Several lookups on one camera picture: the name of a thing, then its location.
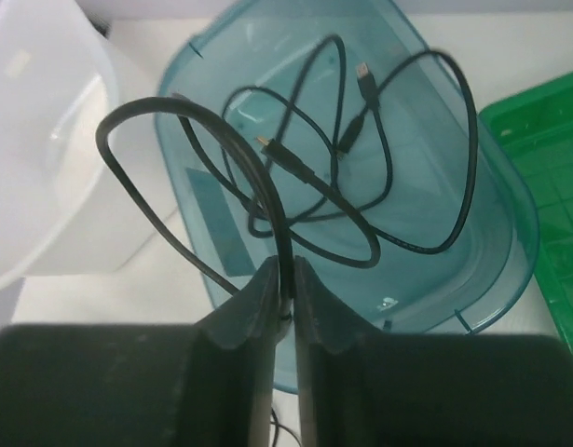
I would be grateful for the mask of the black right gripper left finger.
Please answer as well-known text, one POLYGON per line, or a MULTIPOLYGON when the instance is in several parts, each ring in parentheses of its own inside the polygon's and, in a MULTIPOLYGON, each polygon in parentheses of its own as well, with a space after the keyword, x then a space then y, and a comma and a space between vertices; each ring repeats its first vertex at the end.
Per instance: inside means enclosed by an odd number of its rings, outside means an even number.
POLYGON ((265 446, 279 332, 278 261, 193 327, 176 446, 265 446))

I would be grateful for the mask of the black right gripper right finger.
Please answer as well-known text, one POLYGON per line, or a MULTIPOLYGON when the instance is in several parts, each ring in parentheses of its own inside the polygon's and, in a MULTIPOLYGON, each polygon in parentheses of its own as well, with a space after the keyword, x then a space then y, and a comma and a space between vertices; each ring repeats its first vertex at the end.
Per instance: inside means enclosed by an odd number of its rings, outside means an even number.
POLYGON ((294 260, 293 325, 298 408, 305 446, 376 446, 375 408, 364 381, 362 339, 373 326, 294 260))

